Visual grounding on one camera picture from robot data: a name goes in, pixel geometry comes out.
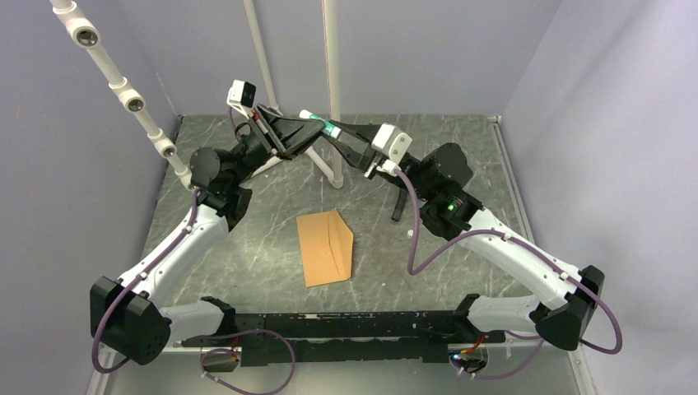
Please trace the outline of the brown paper envelope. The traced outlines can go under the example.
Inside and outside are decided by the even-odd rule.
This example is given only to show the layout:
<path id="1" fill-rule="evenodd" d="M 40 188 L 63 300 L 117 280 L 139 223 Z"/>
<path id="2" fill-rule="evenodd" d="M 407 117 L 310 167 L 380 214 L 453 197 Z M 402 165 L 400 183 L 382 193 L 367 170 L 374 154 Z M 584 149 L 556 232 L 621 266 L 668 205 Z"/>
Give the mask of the brown paper envelope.
<path id="1" fill-rule="evenodd" d="M 354 234 L 337 209 L 296 217 L 306 287 L 346 281 Z"/>

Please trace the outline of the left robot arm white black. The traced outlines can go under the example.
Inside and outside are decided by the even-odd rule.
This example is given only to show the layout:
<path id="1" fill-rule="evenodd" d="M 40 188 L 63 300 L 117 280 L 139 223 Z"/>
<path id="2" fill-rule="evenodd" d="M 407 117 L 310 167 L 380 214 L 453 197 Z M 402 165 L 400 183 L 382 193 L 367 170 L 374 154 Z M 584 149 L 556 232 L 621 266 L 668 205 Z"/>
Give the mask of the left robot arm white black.
<path id="1" fill-rule="evenodd" d="M 191 155 L 195 189 L 186 217 L 171 233 L 117 279 L 103 276 L 91 287 L 91 359 L 98 372 L 121 367 L 100 363 L 102 346 L 121 354 L 123 363 L 146 365 L 173 342 L 207 337 L 224 346 L 235 338 L 235 309 L 220 300 L 164 303 L 186 271 L 246 214 L 252 192 L 243 183 L 273 157 L 292 160 L 326 133 L 319 117 L 288 118 L 264 105 L 248 112 L 246 124 L 249 133 L 231 149 L 204 146 Z"/>

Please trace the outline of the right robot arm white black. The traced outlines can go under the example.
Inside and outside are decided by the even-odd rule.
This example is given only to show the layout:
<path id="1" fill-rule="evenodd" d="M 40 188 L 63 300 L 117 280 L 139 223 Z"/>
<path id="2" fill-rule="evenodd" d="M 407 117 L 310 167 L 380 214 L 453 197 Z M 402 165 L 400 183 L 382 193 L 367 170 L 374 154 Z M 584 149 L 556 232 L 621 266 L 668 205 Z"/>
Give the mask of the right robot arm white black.
<path id="1" fill-rule="evenodd" d="M 443 239 L 439 253 L 462 246 L 528 289 L 527 297 L 467 297 L 453 321 L 458 338 L 472 342 L 485 332 L 527 332 L 573 351 L 584 344 L 589 321 L 601 310 L 607 314 L 615 337 L 607 353 L 621 350 L 619 322 L 601 298 L 604 273 L 594 266 L 576 267 L 545 252 L 467 193 L 465 186 L 473 171 L 458 144 L 445 143 L 419 159 L 409 151 L 412 138 L 391 123 L 327 121 L 323 136 L 366 178 L 380 176 L 407 192 L 412 200 L 414 231 L 426 229 Z"/>

